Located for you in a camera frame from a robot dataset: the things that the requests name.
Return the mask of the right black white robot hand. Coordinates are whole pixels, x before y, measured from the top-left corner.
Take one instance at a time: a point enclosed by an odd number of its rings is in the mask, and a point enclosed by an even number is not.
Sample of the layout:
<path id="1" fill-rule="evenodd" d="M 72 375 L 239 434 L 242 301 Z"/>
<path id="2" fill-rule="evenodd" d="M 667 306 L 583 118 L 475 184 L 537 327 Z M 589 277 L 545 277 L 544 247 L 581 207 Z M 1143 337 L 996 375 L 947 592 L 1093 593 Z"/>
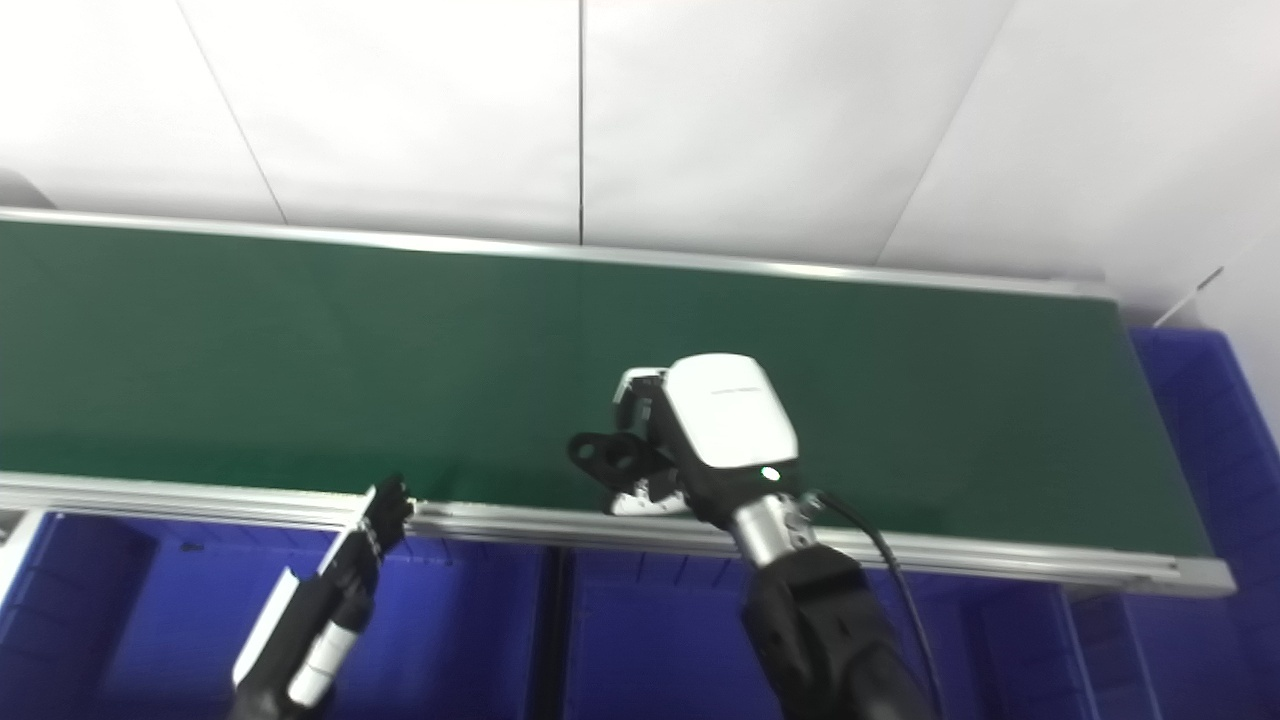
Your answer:
<path id="1" fill-rule="evenodd" d="M 618 430 L 640 430 L 669 460 L 692 515 L 721 530 L 769 495 L 801 489 L 794 425 L 763 366 L 740 354 L 698 354 L 626 370 L 613 397 Z"/>

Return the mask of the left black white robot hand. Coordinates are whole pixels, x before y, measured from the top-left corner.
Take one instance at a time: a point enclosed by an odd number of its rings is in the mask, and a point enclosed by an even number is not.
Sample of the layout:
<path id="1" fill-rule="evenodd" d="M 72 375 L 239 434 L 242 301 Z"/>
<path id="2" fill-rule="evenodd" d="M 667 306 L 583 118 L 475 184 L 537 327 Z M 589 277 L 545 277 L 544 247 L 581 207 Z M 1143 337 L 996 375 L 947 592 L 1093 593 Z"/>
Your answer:
<path id="1" fill-rule="evenodd" d="M 404 478 L 392 474 L 361 497 L 314 573 L 282 571 L 233 664 L 230 719 L 326 716 L 413 510 Z"/>

